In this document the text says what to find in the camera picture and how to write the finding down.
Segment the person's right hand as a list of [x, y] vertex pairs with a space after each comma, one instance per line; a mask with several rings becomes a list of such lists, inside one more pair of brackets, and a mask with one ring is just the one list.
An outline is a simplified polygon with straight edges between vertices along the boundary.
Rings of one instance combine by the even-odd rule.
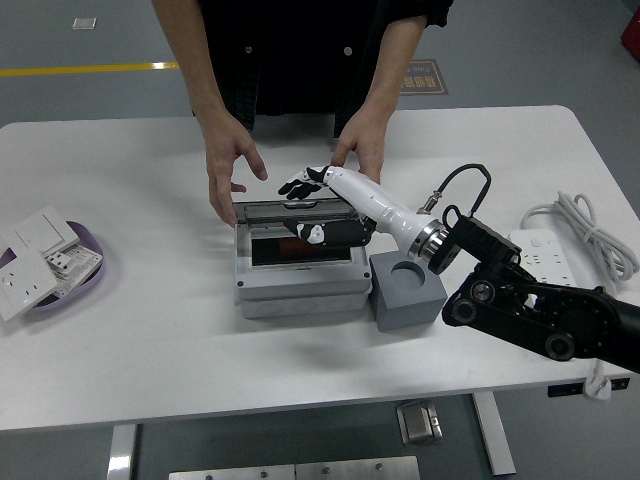
[[234, 164], [243, 157], [254, 176], [266, 181], [267, 169], [249, 132], [226, 110], [214, 111], [200, 121], [208, 175], [209, 202], [218, 217], [230, 227], [237, 223], [232, 194], [246, 187], [232, 180]]

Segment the person's left hand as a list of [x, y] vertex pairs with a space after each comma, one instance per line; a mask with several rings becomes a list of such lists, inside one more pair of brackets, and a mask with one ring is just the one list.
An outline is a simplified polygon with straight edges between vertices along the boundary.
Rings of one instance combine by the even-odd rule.
[[354, 152], [359, 172], [380, 183], [384, 164], [385, 136], [393, 111], [375, 103], [365, 103], [342, 130], [331, 158], [332, 166], [343, 167]]

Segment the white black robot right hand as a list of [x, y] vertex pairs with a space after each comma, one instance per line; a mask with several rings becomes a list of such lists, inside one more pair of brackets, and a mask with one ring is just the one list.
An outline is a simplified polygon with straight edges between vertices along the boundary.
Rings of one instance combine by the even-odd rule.
[[287, 199], [305, 199], [324, 187], [375, 223], [375, 230], [393, 237], [409, 258], [429, 257], [444, 235], [442, 223], [430, 214], [411, 211], [366, 175], [338, 166], [307, 167], [279, 190]]

